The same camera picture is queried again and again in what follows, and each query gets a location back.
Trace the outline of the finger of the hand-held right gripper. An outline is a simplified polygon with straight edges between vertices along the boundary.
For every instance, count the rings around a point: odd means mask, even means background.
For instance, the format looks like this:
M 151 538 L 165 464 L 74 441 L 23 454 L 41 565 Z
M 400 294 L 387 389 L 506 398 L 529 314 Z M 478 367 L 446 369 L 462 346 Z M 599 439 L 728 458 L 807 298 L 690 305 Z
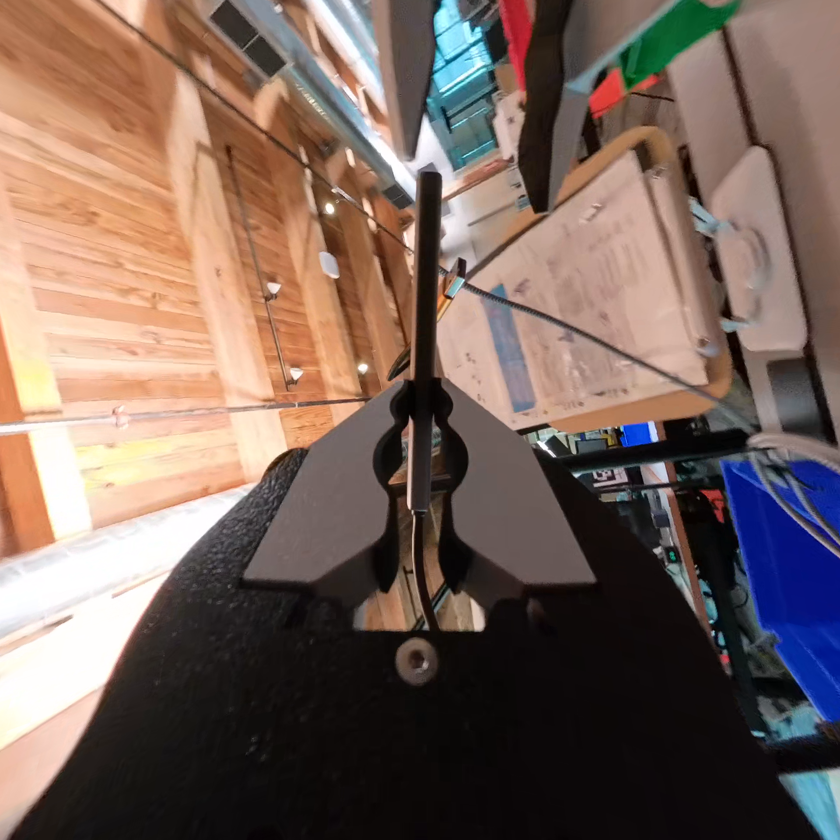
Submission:
M 417 151 L 433 75 L 434 17 L 439 5 L 439 1 L 371 3 L 392 141 L 404 161 L 413 159 Z
M 597 77 L 657 21 L 657 1 L 535 3 L 518 146 L 518 168 L 535 214 L 549 212 L 557 200 Z

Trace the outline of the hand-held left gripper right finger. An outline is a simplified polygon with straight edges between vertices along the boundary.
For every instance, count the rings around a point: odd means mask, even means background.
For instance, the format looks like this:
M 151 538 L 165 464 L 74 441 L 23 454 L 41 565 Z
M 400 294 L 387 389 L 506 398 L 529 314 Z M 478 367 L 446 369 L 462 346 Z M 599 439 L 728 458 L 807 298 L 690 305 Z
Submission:
M 596 584 L 529 443 L 447 379 L 436 421 L 451 485 L 438 565 L 481 606 Z

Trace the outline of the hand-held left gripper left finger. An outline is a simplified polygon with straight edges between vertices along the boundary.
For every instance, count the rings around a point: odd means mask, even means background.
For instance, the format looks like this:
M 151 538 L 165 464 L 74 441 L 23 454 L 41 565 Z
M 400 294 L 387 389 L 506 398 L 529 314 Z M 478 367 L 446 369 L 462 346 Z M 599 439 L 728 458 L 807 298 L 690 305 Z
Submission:
M 391 589 L 400 549 L 390 481 L 403 463 L 411 396 L 399 381 L 310 447 L 243 585 L 350 610 Z

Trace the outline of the green plastic bin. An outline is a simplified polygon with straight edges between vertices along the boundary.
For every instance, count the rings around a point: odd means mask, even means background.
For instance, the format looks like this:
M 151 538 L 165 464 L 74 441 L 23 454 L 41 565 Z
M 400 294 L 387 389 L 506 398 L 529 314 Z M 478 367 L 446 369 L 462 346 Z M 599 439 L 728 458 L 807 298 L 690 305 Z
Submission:
M 646 29 L 618 58 L 627 91 L 638 88 L 739 11 L 740 1 L 679 1 Z

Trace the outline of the grey USB hub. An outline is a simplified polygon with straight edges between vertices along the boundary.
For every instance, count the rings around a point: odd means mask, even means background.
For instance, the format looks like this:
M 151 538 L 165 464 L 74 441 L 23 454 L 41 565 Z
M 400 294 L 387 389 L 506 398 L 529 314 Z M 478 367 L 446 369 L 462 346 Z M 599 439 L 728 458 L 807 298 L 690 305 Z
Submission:
M 434 422 L 442 388 L 437 376 L 438 251 L 443 179 L 421 171 L 416 184 L 414 247 L 414 321 L 411 339 L 411 405 L 407 426 L 406 503 L 412 513 L 413 574 L 418 601 L 430 633 L 439 626 L 427 588 L 425 515 L 432 495 Z

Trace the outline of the blue plastic bin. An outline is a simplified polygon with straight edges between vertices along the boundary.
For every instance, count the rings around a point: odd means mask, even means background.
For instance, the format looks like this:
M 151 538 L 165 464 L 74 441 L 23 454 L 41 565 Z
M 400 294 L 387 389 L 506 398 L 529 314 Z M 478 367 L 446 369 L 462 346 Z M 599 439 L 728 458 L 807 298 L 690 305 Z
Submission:
M 839 719 L 839 560 L 786 512 L 753 465 L 721 472 L 761 627 L 824 719 Z

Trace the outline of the document stand with instruction sheet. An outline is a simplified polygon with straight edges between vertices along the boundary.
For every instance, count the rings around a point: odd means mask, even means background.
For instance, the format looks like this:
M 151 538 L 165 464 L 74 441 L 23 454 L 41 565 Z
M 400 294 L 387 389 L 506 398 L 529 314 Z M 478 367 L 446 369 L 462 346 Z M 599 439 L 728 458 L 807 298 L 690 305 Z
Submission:
M 471 284 L 590 333 L 693 386 L 708 363 L 690 326 L 644 147 L 625 151 L 478 271 Z M 611 350 L 467 289 L 438 324 L 444 375 L 511 427 L 677 392 Z

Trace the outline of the instruction sheet on wooden stand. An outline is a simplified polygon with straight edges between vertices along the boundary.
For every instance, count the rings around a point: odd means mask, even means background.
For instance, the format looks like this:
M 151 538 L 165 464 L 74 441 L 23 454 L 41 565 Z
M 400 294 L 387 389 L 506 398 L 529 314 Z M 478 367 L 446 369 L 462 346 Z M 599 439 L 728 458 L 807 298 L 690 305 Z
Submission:
M 644 147 L 644 159 L 651 164 L 648 174 L 653 178 L 654 203 L 664 222 L 678 270 L 689 325 L 698 328 L 698 348 L 708 363 L 707 385 L 690 385 L 562 320 L 471 284 L 478 271 L 504 248 L 584 189 L 625 151 L 640 145 Z M 468 284 L 479 294 L 467 287 L 463 289 L 571 330 L 677 384 L 675 393 L 628 402 L 564 421 L 535 424 L 548 424 L 564 432 L 664 422 L 702 414 L 719 406 L 732 385 L 729 334 L 737 334 L 742 350 L 752 352 L 794 352 L 803 350 L 807 342 L 791 243 L 768 151 L 759 146 L 751 147 L 714 192 L 708 210 L 689 196 L 676 150 L 668 136 L 661 129 L 652 127 L 624 132 L 573 169 L 565 178 L 552 211 L 527 215 L 523 221 L 515 223 L 508 240 L 473 269 Z M 523 430 L 531 426 L 509 427 Z

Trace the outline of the silver ventilation duct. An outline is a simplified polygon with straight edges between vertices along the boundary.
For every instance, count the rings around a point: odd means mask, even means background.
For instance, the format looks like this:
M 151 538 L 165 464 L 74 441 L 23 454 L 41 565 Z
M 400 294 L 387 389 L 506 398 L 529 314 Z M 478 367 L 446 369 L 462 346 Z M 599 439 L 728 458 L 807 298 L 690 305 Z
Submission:
M 393 151 L 372 38 L 352 2 L 275 2 L 325 81 L 336 133 L 396 208 L 414 204 L 413 176 Z

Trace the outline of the black metal post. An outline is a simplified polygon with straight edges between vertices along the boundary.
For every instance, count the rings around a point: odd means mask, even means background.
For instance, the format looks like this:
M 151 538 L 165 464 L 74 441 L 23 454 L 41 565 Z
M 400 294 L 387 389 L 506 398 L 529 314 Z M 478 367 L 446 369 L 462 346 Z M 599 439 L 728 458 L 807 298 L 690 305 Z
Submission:
M 751 434 L 732 428 L 707 435 L 666 439 L 633 447 L 610 448 L 590 454 L 568 455 L 556 460 L 575 474 L 605 469 L 633 468 L 657 463 L 724 459 L 749 452 Z

